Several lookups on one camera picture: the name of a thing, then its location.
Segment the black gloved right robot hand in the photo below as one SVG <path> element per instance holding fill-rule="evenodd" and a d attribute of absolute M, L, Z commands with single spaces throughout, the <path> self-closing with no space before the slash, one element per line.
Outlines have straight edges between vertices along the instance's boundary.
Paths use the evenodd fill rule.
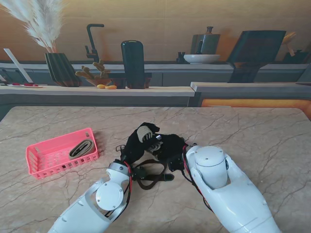
<path fill-rule="evenodd" d="M 146 151 L 152 154 L 158 161 L 167 161 L 183 153 L 187 147 L 185 139 L 176 134 L 154 134 L 144 142 Z"/>

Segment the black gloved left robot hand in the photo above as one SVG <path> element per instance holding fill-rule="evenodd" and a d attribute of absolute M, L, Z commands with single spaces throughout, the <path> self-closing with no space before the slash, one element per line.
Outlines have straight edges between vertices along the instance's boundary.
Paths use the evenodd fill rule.
<path fill-rule="evenodd" d="M 160 128 L 153 123 L 142 123 L 134 132 L 128 137 L 124 149 L 121 150 L 121 161 L 131 165 L 139 160 L 146 151 L 144 141 L 151 138 L 154 134 L 160 131 Z"/>

